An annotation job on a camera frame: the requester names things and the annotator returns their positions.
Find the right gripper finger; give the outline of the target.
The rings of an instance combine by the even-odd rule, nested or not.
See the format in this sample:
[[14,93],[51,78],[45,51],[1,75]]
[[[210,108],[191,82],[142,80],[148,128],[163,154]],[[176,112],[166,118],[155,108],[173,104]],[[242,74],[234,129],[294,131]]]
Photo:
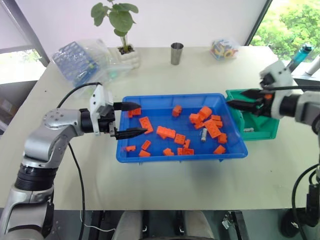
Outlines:
[[240,93],[249,99],[260,99],[263,97],[263,92],[261,89],[247,89]]
[[259,109],[259,105],[256,102],[233,99],[228,100],[226,103],[233,109],[245,112],[256,112]]

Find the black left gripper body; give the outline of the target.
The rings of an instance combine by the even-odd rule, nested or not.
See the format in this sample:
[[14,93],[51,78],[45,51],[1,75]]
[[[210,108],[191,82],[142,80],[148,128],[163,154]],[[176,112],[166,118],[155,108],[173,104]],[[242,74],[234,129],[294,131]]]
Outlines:
[[110,134],[111,137],[116,136],[115,125],[115,109],[113,105],[107,104],[98,109],[98,127],[100,133]]

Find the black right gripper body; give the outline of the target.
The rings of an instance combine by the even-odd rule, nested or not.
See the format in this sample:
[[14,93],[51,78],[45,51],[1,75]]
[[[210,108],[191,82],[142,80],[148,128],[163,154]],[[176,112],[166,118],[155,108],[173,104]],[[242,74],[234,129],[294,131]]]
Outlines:
[[271,108],[274,100],[274,93],[264,93],[255,102],[253,114],[256,116],[271,117]]

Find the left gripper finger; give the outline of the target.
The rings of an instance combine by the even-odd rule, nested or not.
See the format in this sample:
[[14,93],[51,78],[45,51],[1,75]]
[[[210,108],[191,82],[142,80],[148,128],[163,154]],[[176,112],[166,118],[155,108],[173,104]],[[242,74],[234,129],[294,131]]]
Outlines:
[[131,139],[144,134],[146,131],[147,131],[146,128],[141,128],[141,127],[127,128],[126,130],[121,130],[121,131],[116,130],[115,138],[117,140]]
[[141,106],[135,102],[114,102],[113,109],[115,111],[133,111],[135,109],[139,109]]

